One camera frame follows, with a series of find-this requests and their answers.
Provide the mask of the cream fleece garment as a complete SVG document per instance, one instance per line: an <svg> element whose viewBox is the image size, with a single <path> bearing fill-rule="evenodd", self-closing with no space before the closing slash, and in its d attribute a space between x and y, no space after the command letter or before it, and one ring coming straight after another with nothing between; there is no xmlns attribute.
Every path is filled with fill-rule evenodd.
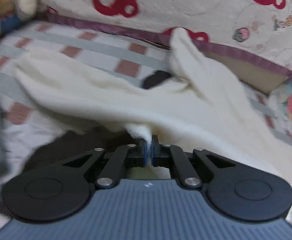
<svg viewBox="0 0 292 240"><path fill-rule="evenodd" d="M170 46L174 78L149 90L45 49L21 55L15 76L35 103L53 112L146 141L157 134L187 151L204 148L292 184L292 146L274 137L237 77L205 57L182 28L172 32Z"/></svg>

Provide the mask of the checkered bed sheet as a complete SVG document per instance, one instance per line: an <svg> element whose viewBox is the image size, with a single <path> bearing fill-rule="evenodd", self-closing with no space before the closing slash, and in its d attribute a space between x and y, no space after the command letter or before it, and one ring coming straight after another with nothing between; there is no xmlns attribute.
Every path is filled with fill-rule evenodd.
<svg viewBox="0 0 292 240"><path fill-rule="evenodd" d="M169 64L171 50L68 27L57 32L53 25L34 25L6 39L4 48L10 55L9 61L0 66L0 100L7 111L8 126L3 129L3 139L9 170L0 178L0 187L36 165L93 147L113 150L122 141L142 138L126 129L109 129L94 120L53 112L35 103L15 76L15 61L24 53L32 49L62 53L139 88L157 70L174 78Z"/></svg>

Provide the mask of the bear print quilt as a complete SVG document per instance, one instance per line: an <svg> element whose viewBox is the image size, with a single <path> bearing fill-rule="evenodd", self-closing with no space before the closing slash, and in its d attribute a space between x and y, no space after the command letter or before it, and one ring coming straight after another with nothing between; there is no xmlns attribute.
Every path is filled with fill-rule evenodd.
<svg viewBox="0 0 292 240"><path fill-rule="evenodd" d="M167 46L184 28L198 48L270 92L292 77L292 0L39 0L51 22Z"/></svg>

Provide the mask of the black garment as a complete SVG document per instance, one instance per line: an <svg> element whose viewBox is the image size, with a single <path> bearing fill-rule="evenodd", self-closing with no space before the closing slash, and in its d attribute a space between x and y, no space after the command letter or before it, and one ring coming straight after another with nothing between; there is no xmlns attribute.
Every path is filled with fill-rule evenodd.
<svg viewBox="0 0 292 240"><path fill-rule="evenodd" d="M157 70L153 74L147 76L142 82L143 89L151 89L163 83L165 80L171 78L172 75L162 70Z"/></svg>

